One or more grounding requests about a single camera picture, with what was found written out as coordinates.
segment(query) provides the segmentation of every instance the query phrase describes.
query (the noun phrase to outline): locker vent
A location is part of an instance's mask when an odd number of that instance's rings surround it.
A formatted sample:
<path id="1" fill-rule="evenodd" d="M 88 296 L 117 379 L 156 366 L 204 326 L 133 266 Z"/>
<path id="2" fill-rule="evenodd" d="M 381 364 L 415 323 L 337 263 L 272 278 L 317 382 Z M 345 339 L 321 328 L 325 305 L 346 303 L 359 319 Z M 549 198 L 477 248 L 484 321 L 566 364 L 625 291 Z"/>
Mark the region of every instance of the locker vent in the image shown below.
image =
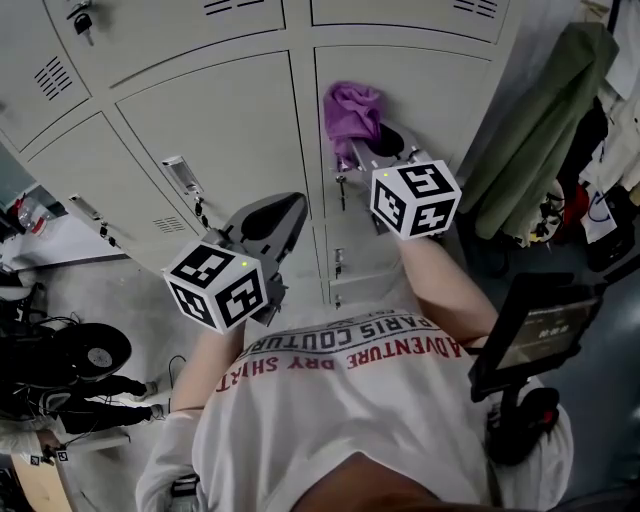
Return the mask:
<path id="1" fill-rule="evenodd" d="M 173 233 L 175 231 L 184 231 L 185 227 L 182 222 L 180 222 L 175 217 L 165 217 L 164 219 L 156 219 L 153 223 L 157 226 L 157 228 L 163 233 Z"/>
<path id="2" fill-rule="evenodd" d="M 486 18 L 495 18 L 500 0 L 453 0 L 453 7 Z"/>
<path id="3" fill-rule="evenodd" d="M 264 3 L 264 0 L 216 0 L 215 2 L 207 2 L 204 4 L 204 13 L 207 16 L 219 14 L 228 11 L 233 7 L 246 7 L 253 4 Z"/>
<path id="4" fill-rule="evenodd" d="M 34 79 L 49 101 L 73 83 L 58 57 L 51 59 Z"/>

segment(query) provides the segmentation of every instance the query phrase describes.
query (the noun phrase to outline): sleeve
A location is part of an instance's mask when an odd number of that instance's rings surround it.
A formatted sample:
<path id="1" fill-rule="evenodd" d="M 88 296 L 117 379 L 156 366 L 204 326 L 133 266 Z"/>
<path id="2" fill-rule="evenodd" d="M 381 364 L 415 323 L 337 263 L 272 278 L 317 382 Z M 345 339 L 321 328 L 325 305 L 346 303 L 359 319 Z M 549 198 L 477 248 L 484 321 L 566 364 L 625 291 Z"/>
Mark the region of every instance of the sleeve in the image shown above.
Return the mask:
<path id="1" fill-rule="evenodd" d="M 518 466 L 494 466 L 505 508 L 548 510 L 555 507 L 569 483 L 573 437 L 569 416 L 558 407 L 553 430 L 543 436 L 529 458 Z"/>
<path id="2" fill-rule="evenodd" d="M 191 452 L 201 415 L 202 411 L 197 410 L 178 411 L 167 416 L 136 487 L 139 512 L 168 510 L 173 482 L 195 472 Z"/>
<path id="3" fill-rule="evenodd" d="M 24 432 L 11 425 L 11 422 L 0 422 L 0 453 L 7 455 L 42 456 L 40 441 L 35 432 Z"/>

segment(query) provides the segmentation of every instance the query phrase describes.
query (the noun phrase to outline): person in background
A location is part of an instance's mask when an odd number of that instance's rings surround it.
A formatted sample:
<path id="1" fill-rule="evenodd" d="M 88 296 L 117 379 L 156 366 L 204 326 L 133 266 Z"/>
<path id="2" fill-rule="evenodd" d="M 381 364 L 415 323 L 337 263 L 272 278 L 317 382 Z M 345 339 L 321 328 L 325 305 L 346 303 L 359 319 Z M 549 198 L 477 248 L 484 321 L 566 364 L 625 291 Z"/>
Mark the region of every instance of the person in background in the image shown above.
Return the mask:
<path id="1" fill-rule="evenodd" d="M 473 403 L 464 347 L 497 313 L 437 243 L 399 242 L 421 314 L 378 311 L 273 334 L 202 334 L 180 374 L 136 492 L 170 510 L 197 475 L 196 510 L 266 512 L 546 510 L 573 457 L 560 408 L 521 464 L 484 449 L 494 403 Z M 539 386 L 533 379 L 531 386 Z"/>
<path id="2" fill-rule="evenodd" d="M 97 382 L 60 390 L 38 391 L 26 387 L 0 392 L 0 453 L 42 456 L 46 447 L 55 449 L 68 434 L 77 437 L 112 427 L 164 419 L 160 404 L 141 407 L 110 405 L 110 398 L 129 393 L 143 401 L 155 395 L 155 382 L 137 382 L 111 375 Z M 103 401 L 87 400 L 104 397 Z"/>

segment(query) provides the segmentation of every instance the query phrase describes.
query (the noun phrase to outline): black phone mount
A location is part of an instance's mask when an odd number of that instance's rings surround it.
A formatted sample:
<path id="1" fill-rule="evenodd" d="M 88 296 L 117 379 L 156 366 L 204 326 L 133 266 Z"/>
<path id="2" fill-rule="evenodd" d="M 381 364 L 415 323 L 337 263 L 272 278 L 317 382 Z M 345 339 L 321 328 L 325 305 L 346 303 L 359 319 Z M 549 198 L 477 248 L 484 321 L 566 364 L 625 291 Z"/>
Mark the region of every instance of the black phone mount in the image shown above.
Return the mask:
<path id="1" fill-rule="evenodd" d="M 469 372 L 471 399 L 502 391 L 487 422 L 487 453 L 497 464 L 522 462 L 558 419 L 559 394 L 534 389 L 520 404 L 530 377 L 558 368 L 580 351 L 580 338 L 602 303 L 606 285 L 573 284 L 573 274 L 519 274 L 505 306 Z"/>

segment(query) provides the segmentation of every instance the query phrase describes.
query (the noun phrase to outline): purple cloth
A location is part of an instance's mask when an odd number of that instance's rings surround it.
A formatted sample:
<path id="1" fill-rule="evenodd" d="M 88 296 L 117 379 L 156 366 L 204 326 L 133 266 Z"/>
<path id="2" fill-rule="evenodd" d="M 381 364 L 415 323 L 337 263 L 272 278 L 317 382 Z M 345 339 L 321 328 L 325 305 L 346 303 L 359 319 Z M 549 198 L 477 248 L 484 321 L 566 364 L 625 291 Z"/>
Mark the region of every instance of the purple cloth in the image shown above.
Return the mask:
<path id="1" fill-rule="evenodd" d="M 382 94 L 367 85 L 336 82 L 324 95 L 324 128 L 340 163 L 355 167 L 350 138 L 380 140 Z"/>

